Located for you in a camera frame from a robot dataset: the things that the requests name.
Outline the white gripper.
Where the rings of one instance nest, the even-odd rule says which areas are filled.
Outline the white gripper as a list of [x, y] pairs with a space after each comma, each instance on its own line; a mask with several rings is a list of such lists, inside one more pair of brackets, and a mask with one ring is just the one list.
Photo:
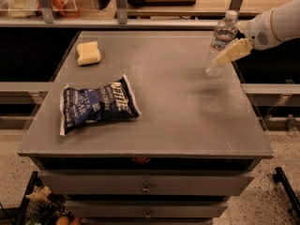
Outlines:
[[254, 19], [238, 23], [238, 30], [246, 38], [233, 40], [216, 58], [219, 66], [225, 66], [250, 54], [251, 50], [263, 51], [280, 44], [273, 31], [272, 15], [274, 10], [268, 10]]

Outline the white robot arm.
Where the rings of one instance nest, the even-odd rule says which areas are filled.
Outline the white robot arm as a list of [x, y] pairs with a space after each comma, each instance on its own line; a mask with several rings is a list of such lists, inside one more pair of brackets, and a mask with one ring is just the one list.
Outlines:
[[234, 39], [216, 58], [213, 65], [221, 68], [246, 57], [251, 50], [274, 48], [284, 41], [300, 38], [300, 0], [292, 0], [269, 9], [254, 19], [238, 24], [244, 38]]

